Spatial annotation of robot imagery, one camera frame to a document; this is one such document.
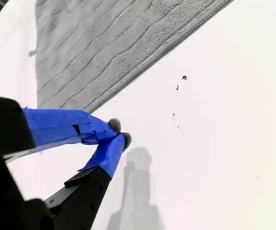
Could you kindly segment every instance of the textured gray towel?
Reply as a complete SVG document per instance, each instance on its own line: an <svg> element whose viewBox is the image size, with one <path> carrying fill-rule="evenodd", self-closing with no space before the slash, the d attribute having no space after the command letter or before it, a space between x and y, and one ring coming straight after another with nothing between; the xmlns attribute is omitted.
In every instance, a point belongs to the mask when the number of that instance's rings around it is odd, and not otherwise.
<svg viewBox="0 0 276 230"><path fill-rule="evenodd" d="M231 0L37 0L38 108L92 112Z"/></svg>

